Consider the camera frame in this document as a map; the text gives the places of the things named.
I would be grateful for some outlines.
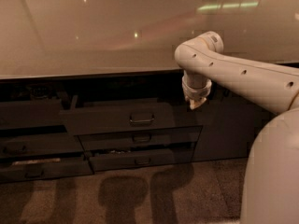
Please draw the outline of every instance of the brown floor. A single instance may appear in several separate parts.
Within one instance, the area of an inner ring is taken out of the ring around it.
[[[1,223],[239,223],[247,159],[0,185]]]

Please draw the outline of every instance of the dark drawer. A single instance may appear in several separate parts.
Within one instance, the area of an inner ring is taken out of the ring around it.
[[[42,161],[18,161],[13,162],[13,164],[1,163],[1,166],[0,183],[91,175],[93,173],[89,163],[83,157],[51,158]]]
[[[0,130],[62,124],[60,99],[0,103]]]
[[[49,133],[0,139],[0,159],[82,151],[79,140],[67,133]]]
[[[165,129],[208,124],[213,113],[188,112],[187,105],[156,99],[88,103],[62,111],[65,128],[73,135]]]
[[[170,145],[197,142],[202,126],[147,130],[127,133],[104,133],[79,137],[85,150]]]
[[[189,162],[192,154],[193,148],[165,148],[121,154],[95,154],[90,158],[90,162],[96,172]]]

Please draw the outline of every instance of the open drawer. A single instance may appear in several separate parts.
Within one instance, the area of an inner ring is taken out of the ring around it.
[[[110,169],[139,168],[189,162],[192,159],[192,154],[193,148],[188,146],[124,153],[95,153],[93,157],[90,157],[90,162],[93,170],[97,172]]]
[[[0,103],[0,130],[61,125],[60,99]]]
[[[126,133],[103,133],[79,137],[84,150],[144,147],[197,142],[202,126],[134,131]]]
[[[166,129],[206,122],[188,112],[187,105],[170,105],[157,99],[113,102],[82,102],[75,95],[69,110],[60,112],[67,131],[73,135]]]
[[[82,152],[76,137],[67,133],[47,133],[0,138],[0,159]]]
[[[43,160],[0,163],[0,183],[58,178],[75,175],[91,175],[89,163],[84,156],[51,157]]]

